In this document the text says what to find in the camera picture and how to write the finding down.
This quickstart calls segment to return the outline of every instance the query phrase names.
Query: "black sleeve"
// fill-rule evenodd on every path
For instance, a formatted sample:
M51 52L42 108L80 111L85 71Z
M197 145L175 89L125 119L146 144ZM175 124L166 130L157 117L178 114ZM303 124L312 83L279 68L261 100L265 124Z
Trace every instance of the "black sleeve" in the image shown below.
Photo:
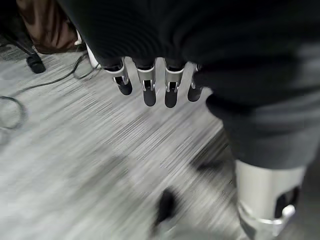
M309 164L320 141L320 2L158 4L160 38L203 66L196 84L213 90L206 104L234 155L269 169Z

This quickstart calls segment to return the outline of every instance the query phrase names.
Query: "black caster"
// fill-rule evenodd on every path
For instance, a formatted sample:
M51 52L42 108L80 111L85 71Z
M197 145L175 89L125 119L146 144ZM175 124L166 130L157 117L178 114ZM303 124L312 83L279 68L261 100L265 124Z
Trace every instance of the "black caster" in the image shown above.
M188 91L188 100L190 102L196 102L199 100L200 96L201 96L201 92L202 92L202 88L201 87L194 87L191 84L189 87L189 91Z
M44 71L46 71L46 67L38 55L27 57L26 63L30 67L31 71L34 72L35 74L41 74Z
M127 82L126 82L126 81L124 81L122 76L117 76L114 78L114 80L115 80L116 84L118 85L120 92L123 95L128 96L132 93L132 84L131 84L130 79L127 79Z
M143 91L143 100L148 107L152 107L156 104L156 91L155 89L151 90L151 87L146 87Z
M177 104L177 99L178 99L178 91L176 90L176 86L171 87L169 85L168 91L167 90L165 91L164 104L171 109Z

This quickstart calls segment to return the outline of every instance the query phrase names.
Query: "white object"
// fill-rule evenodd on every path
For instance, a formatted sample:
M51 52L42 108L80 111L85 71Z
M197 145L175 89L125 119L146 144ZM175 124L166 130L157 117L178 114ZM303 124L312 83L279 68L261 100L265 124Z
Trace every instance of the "white object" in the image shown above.
M96 58L95 58L94 54L92 53L91 49L89 48L89 46L87 44L85 44L85 45L86 45L86 49L88 50L91 66L93 68L96 67L97 69L101 69L101 65L96 60Z

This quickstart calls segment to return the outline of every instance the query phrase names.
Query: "chair leg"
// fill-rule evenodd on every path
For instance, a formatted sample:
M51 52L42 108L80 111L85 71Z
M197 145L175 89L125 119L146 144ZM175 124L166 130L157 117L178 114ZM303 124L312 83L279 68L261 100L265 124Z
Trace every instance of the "chair leg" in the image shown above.
M24 44L14 33L12 33L8 28L0 24L0 33L5 39L7 39L11 44L17 46L19 49L24 51L29 57L26 59L26 63L31 68L32 72L35 74L43 73L46 70L41 58L33 50L31 46Z

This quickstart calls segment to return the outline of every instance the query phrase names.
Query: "gray carpet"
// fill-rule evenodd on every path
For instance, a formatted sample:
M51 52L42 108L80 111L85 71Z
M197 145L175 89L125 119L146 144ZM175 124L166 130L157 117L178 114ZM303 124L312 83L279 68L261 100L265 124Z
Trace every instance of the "gray carpet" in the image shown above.
M20 50L10 45L0 49L0 95L6 96L63 76L80 55L42 55L47 71L35 75ZM156 62L154 107L145 106L134 65L129 58L126 63L130 96L123 96L100 71L18 97L28 120L1 146L1 240L144 240L154 205L168 186L181 199L179 225L223 239L243 235L235 210L232 156L221 122L204 104L210 91L205 89L198 102L187 100L194 66L187 65L178 103L169 109L162 59ZM89 69L84 62L79 74ZM14 122L14 106L2 101L1 107L2 120ZM199 169L203 163L207 167ZM319 190L319 184L312 186ZM319 196L320 191L313 193ZM297 217L282 239L319 239L320 197L314 199L301 208L302 215L310 214L312 205L309 220Z

